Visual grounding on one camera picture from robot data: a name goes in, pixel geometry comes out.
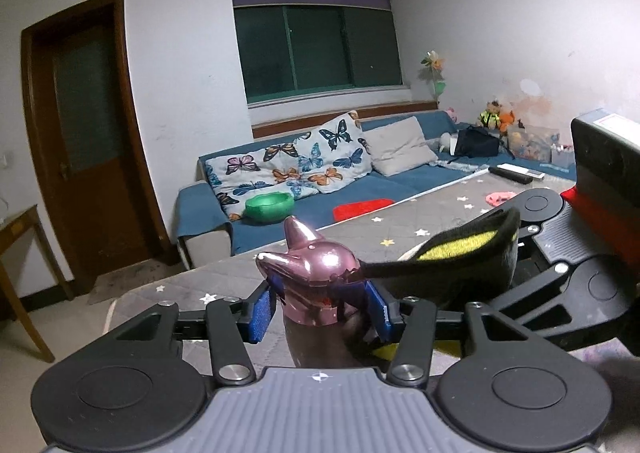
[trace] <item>window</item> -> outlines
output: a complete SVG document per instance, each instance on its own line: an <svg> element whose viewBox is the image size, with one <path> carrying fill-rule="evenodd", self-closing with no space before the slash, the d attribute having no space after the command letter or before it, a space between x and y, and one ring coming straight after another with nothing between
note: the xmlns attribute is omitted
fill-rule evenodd
<svg viewBox="0 0 640 453"><path fill-rule="evenodd" d="M402 84L391 11L341 6L234 11L249 103Z"/></svg>

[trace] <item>yellow fabric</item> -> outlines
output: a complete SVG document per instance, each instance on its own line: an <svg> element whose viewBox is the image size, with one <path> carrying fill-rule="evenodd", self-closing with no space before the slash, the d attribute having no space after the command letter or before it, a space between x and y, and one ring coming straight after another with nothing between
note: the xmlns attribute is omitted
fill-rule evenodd
<svg viewBox="0 0 640 453"><path fill-rule="evenodd" d="M458 341L436 341L434 349L453 357L462 357L462 350L460 350L460 343ZM385 361L391 361L396 355L398 350L398 343L391 343L376 349L372 354Z"/></svg>
<svg viewBox="0 0 640 453"><path fill-rule="evenodd" d="M492 118L494 118L498 124L500 123L500 117L498 116L498 114L494 114L489 110L485 110L480 114L480 120L482 121L483 125L488 125L489 121L491 121Z"/></svg>
<svg viewBox="0 0 640 453"><path fill-rule="evenodd" d="M436 247L432 247L418 259L445 259L456 258L457 256L467 255L485 245L489 240L496 236L498 231L488 231L478 235L471 235L452 242L441 243Z"/></svg>

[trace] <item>remote control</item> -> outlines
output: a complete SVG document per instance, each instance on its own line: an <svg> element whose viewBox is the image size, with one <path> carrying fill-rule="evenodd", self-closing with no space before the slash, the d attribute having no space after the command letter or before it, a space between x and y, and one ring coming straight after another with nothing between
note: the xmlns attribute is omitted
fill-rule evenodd
<svg viewBox="0 0 640 453"><path fill-rule="evenodd" d="M523 175L529 175L530 177L533 177L534 180L542 180L545 178L545 174L542 172L536 172L535 170L523 168L522 166L514 166L513 164L498 164L498 168L509 170L510 172L522 173Z"/></svg>
<svg viewBox="0 0 640 453"><path fill-rule="evenodd" d="M533 177L524 175L524 173L512 172L511 170L505 170L504 168L498 168L497 166L491 166L489 172L500 177L508 178L521 184L530 184L533 182Z"/></svg>

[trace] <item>floor mat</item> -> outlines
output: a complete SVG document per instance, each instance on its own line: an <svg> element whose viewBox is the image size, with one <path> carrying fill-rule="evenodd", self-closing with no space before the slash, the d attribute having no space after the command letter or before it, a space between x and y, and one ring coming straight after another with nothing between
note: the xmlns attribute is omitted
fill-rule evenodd
<svg viewBox="0 0 640 453"><path fill-rule="evenodd" d="M87 303L93 305L106 299L120 297L136 287L183 273L184 270L182 263L166 265L158 259L150 258L111 273L101 274L89 293Z"/></svg>

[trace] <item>green bowl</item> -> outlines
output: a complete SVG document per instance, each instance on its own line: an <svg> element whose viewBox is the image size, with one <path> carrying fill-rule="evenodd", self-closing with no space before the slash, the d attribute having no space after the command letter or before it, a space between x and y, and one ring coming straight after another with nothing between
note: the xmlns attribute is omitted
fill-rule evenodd
<svg viewBox="0 0 640 453"><path fill-rule="evenodd" d="M244 216L263 224L280 222L293 211L293 195L284 192L267 193L250 198Z"/></svg>

